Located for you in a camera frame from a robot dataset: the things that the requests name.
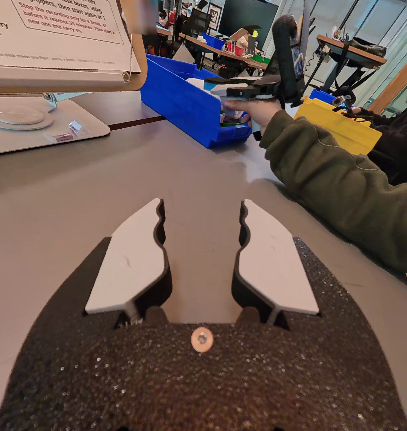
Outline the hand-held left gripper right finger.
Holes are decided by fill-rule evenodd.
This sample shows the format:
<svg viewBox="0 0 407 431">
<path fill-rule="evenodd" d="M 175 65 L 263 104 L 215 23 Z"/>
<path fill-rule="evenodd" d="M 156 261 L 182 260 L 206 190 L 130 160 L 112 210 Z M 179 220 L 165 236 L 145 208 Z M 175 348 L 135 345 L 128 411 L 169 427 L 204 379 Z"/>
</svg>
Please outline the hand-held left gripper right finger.
<svg viewBox="0 0 407 431">
<path fill-rule="evenodd" d="M 316 317 L 319 306 L 292 234 L 250 199 L 241 202 L 232 297 L 254 308 L 263 324 L 281 323 L 286 312 Z"/>
</svg>

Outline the blue storage bin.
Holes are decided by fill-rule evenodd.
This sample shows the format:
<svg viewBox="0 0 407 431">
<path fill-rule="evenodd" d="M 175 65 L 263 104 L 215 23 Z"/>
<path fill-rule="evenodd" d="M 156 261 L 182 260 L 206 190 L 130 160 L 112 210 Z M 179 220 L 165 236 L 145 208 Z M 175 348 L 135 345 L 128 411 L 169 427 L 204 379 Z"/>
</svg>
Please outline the blue storage bin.
<svg viewBox="0 0 407 431">
<path fill-rule="evenodd" d="M 220 127 L 222 104 L 209 91 L 186 82 L 188 78 L 205 79 L 216 74 L 198 69 L 196 64 L 147 54 L 147 78 L 141 100 L 205 148 L 223 147 L 245 141 L 251 127 Z"/>
</svg>

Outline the person's right forearm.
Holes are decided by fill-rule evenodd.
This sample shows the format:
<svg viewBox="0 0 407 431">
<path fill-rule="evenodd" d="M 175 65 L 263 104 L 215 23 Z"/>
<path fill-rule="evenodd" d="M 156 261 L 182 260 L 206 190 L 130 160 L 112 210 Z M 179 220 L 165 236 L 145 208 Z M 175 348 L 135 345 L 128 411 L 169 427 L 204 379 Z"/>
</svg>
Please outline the person's right forearm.
<svg viewBox="0 0 407 431">
<path fill-rule="evenodd" d="M 392 186 L 366 156 L 280 110 L 260 141 L 274 175 L 303 207 L 392 269 L 407 273 L 407 183 Z"/>
</svg>

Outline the person's right hand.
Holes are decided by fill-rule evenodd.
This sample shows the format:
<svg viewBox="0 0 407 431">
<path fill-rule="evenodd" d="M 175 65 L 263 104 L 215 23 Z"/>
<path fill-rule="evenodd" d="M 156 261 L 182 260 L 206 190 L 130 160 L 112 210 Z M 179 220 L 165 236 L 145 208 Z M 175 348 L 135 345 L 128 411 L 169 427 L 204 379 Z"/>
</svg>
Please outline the person's right hand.
<svg viewBox="0 0 407 431">
<path fill-rule="evenodd" d="M 279 101 L 273 99 L 252 99 L 248 101 L 243 100 L 225 100 L 224 107 L 234 111 L 244 111 L 244 120 L 252 125 L 255 121 L 261 126 L 261 136 L 263 136 L 266 127 L 271 121 L 272 117 L 282 109 Z"/>
</svg>

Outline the small blue bin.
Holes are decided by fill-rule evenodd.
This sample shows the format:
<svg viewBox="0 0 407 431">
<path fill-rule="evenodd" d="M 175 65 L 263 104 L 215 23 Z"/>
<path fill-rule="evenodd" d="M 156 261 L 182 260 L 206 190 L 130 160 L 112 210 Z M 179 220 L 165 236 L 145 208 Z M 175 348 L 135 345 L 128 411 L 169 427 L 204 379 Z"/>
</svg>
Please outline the small blue bin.
<svg viewBox="0 0 407 431">
<path fill-rule="evenodd" d="M 206 41 L 206 44 L 210 47 L 213 47 L 217 50 L 222 50 L 224 46 L 224 40 L 214 37 L 212 35 L 209 35 L 207 33 L 202 33 L 203 39 Z"/>
</svg>

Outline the grey cardboard sheet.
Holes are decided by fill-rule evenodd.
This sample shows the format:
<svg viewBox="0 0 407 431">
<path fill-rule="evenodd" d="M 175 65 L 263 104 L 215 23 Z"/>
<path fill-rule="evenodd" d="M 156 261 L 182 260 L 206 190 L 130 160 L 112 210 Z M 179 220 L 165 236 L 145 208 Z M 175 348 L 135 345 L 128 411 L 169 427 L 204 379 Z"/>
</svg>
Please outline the grey cardboard sheet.
<svg viewBox="0 0 407 431">
<path fill-rule="evenodd" d="M 180 45 L 179 48 L 176 50 L 173 56 L 173 60 L 179 61 L 179 62 L 185 62 L 188 64 L 195 63 L 194 57 L 192 56 L 192 54 L 184 44 Z"/>
</svg>

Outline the black board on white stand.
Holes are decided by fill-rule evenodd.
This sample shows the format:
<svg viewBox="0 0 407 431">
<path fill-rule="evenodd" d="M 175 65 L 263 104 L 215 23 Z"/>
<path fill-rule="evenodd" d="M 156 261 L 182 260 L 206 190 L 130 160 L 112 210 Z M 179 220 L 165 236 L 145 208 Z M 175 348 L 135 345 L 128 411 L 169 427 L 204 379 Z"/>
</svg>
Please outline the black board on white stand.
<svg viewBox="0 0 407 431">
<path fill-rule="evenodd" d="M 314 23 L 313 12 L 317 3 L 318 3 L 317 0 L 303 1 L 302 29 L 301 29 L 301 35 L 303 37 L 309 36 L 310 34 L 310 27 Z"/>
</svg>

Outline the blue bin with white tag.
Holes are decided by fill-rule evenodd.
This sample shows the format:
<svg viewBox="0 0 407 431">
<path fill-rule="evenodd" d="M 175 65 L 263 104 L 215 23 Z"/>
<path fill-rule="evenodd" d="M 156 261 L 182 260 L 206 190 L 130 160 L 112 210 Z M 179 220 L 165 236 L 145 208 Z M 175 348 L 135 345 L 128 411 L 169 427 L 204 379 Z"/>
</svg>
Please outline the blue bin with white tag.
<svg viewBox="0 0 407 431">
<path fill-rule="evenodd" d="M 333 100 L 336 99 L 336 97 L 333 96 L 332 94 L 325 93 L 324 91 L 321 91 L 319 89 L 313 89 L 311 94 L 309 95 L 309 99 L 310 100 L 317 99 L 326 104 L 331 105 Z"/>
</svg>

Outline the large black monitor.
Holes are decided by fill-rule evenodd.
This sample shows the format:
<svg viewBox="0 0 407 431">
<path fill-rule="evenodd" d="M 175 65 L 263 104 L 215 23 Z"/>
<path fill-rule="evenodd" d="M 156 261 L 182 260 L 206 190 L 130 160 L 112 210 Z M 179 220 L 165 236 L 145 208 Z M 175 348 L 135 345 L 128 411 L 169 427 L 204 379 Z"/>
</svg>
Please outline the large black monitor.
<svg viewBox="0 0 407 431">
<path fill-rule="evenodd" d="M 258 49 L 262 50 L 278 8 L 276 4 L 257 0 L 226 0 L 218 32 L 231 36 L 241 28 L 257 25 Z"/>
</svg>

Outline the wooden top standing desk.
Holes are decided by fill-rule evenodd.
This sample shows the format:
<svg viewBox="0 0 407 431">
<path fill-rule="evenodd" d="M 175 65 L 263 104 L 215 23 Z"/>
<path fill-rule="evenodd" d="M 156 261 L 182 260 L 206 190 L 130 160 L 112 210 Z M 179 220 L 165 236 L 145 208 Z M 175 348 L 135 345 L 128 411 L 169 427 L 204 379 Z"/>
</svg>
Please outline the wooden top standing desk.
<svg viewBox="0 0 407 431">
<path fill-rule="evenodd" d="M 331 53 L 338 56 L 336 67 L 330 73 L 325 83 L 320 88 L 325 93 L 329 93 L 331 86 L 335 84 L 341 70 L 349 63 L 353 62 L 357 67 L 366 68 L 371 70 L 378 70 L 381 66 L 385 65 L 387 59 L 379 57 L 368 51 L 361 50 L 352 46 L 352 41 L 341 42 L 336 39 L 331 39 L 324 35 L 317 35 L 316 37 L 319 45 L 328 46 Z"/>
</svg>

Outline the black office chair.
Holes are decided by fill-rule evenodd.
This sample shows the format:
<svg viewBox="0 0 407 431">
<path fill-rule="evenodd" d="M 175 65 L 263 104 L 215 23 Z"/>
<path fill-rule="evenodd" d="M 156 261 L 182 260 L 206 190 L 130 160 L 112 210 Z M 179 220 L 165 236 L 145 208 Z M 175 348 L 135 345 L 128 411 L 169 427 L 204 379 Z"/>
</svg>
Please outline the black office chair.
<svg viewBox="0 0 407 431">
<path fill-rule="evenodd" d="M 197 38 L 199 35 L 205 34 L 208 31 L 211 14 L 205 13 L 200 9 L 192 9 L 188 21 L 188 35 Z"/>
</svg>

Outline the framed black white marker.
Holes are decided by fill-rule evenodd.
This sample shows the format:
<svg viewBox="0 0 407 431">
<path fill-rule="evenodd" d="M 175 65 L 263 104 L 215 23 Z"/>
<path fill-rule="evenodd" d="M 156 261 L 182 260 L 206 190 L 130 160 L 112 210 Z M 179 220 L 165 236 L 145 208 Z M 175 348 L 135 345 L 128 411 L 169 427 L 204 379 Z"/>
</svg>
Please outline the framed black white marker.
<svg viewBox="0 0 407 431">
<path fill-rule="evenodd" d="M 222 14 L 222 7 L 216 3 L 209 3 L 207 14 L 210 15 L 209 28 L 212 30 L 217 30 Z"/>
</svg>

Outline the yellow bin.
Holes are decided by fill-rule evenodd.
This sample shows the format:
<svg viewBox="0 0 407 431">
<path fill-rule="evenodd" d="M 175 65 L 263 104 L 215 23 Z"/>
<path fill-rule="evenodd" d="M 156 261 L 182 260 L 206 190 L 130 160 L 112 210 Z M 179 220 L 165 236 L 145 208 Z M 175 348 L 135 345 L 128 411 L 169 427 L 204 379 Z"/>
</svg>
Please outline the yellow bin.
<svg viewBox="0 0 407 431">
<path fill-rule="evenodd" d="M 306 98 L 294 119 L 305 117 L 310 123 L 329 131 L 338 145 L 354 155 L 367 155 L 382 133 L 371 128 L 369 121 L 355 121 L 343 116 L 335 107 L 319 99 Z"/>
</svg>

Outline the wooden pillar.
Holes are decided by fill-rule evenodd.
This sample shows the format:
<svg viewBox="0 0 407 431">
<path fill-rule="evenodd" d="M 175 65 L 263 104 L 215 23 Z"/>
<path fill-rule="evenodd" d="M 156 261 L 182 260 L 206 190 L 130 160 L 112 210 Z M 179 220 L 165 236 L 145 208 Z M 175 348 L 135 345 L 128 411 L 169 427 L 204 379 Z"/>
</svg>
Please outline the wooden pillar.
<svg viewBox="0 0 407 431">
<path fill-rule="evenodd" d="M 391 102 L 406 88 L 407 86 L 407 62 L 402 69 L 396 74 L 390 83 L 384 88 L 381 94 L 371 103 L 368 110 L 381 114 Z"/>
</svg>

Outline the white rounded base board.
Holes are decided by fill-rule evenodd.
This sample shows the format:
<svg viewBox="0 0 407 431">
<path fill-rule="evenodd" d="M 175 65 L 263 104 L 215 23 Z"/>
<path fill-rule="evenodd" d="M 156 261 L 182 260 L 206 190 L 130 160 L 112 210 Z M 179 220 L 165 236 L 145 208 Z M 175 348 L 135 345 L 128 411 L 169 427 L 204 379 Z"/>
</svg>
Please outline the white rounded base board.
<svg viewBox="0 0 407 431">
<path fill-rule="evenodd" d="M 105 137 L 110 128 L 71 100 L 0 97 L 0 154 Z"/>
</svg>

